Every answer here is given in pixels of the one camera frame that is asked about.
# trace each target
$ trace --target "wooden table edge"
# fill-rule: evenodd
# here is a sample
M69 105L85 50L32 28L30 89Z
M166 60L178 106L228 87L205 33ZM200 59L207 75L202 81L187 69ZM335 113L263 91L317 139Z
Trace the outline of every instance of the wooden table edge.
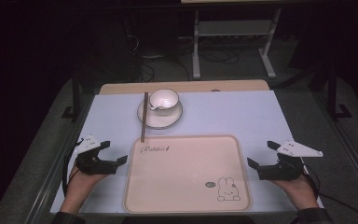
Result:
M184 82L149 82L105 84L99 94L130 94L153 92L159 89L172 89L178 92L196 91L269 91L265 80L219 80Z

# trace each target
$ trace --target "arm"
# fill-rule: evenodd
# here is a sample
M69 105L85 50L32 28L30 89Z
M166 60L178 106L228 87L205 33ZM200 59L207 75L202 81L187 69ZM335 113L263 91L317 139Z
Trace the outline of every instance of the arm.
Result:
M296 180L272 180L272 183L283 189L290 202L298 210L298 220L301 224L331 224L333 223L326 210L319 207L309 180L301 175Z
M77 216L79 209L89 197L94 186L107 175L86 175L74 165L70 174L68 190L63 200L60 212L57 213L53 224L58 223L85 223L83 218Z

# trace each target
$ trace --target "black cable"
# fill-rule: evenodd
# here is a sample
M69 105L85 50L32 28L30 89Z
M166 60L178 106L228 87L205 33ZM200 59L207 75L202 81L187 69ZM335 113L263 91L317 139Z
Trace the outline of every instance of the black cable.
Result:
M76 170L76 172L71 177L69 177L69 180L68 180L68 183L66 184L66 186L69 186L69 183L71 183L72 178L74 178L74 176L77 174L77 172L79 172L79 170L80 169Z
M68 182L67 182L67 176L68 176L68 165L69 161L72 158L72 154L74 153L75 147L80 145L81 142L75 143L73 147L71 147L66 155L63 157L63 166L62 166L62 191L63 196L66 196L66 191L68 190Z
M330 200L332 200L332 201L334 201L334 202L336 202L336 203L339 203L339 204L341 204L341 205L344 205L344 206L350 208L351 210L353 210L355 213L358 214L358 209L354 208L353 206L351 206L351 205L349 205L349 204L347 204L347 203L344 203L344 202L342 202L342 201L340 201L340 200L337 200L337 199L335 199L335 198L333 198L333 197L331 197L331 196L325 195L325 194L323 194L323 193L319 193L319 195L322 196L322 197L328 198L328 199L330 199Z
M341 204L343 206L346 206L347 208L350 208L353 212L358 214L358 209L354 208L353 206L351 206L351 205L349 205L347 203L344 203L344 202L342 202L342 201L340 201L338 199L335 199L335 198L333 198L331 196L328 196L328 195L326 195L324 193L321 193L320 192L321 182L319 180L319 177L316 175L316 173L307 164L304 164L304 166L306 166L312 172L312 174L315 176L315 178L317 180L317 183L315 184L315 181L309 175L309 177L310 177L309 181L312 181L312 184L314 184L316 186L316 192L318 193L317 195L325 197L327 199L330 199L330 200L332 200L332 201L334 201L336 203L339 203L339 204Z
M164 57L155 58L155 59L147 59L147 61L145 63L154 63L154 62L161 62L161 61L177 63L180 66L182 66L185 69L187 81L190 81L190 74L188 73L187 68L182 63L179 63L177 60L172 59L169 56L164 56Z
M205 53L203 50L199 51L199 56L202 57L204 60L212 62L212 63L224 63L224 64L235 64L238 63L240 61L240 55L246 50L248 49L251 44L253 43L253 41L250 41L247 45L245 45L244 47L242 47L238 52L235 52L234 50L232 50L230 53L227 52L227 50L218 50L221 52L224 52L227 57L225 59L219 58L215 55L213 55L213 53L211 54L207 54ZM229 60L235 58L236 60L234 62L229 62Z
M146 72L146 71L142 68L142 66L145 66L145 67L149 68L149 69L151 70L151 73ZM145 79L145 78L144 78L144 73L150 75L150 78L149 78L149 79ZM153 80L154 80L154 76L155 76L155 71L154 71L154 69L153 69L152 66L147 65L147 64L144 64L144 63L141 64L141 73L140 73L141 82L150 82L150 81L153 81Z

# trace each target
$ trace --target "cartoon rabbit print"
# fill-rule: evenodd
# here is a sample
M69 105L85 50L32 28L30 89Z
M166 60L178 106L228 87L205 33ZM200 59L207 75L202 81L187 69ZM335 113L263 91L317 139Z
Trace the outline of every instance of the cartoon rabbit print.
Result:
M219 179L219 197L217 200L222 201L238 201L240 200L240 195L238 189L234 184L234 180L229 178L220 178Z

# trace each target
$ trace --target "sleeve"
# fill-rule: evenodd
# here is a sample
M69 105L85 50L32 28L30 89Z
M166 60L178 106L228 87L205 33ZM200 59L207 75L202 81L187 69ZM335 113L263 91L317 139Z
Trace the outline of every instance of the sleeve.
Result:
M332 224L333 221L323 208L308 208L299 210L298 221L300 224Z
M85 224L86 220L75 215L58 212L51 224Z

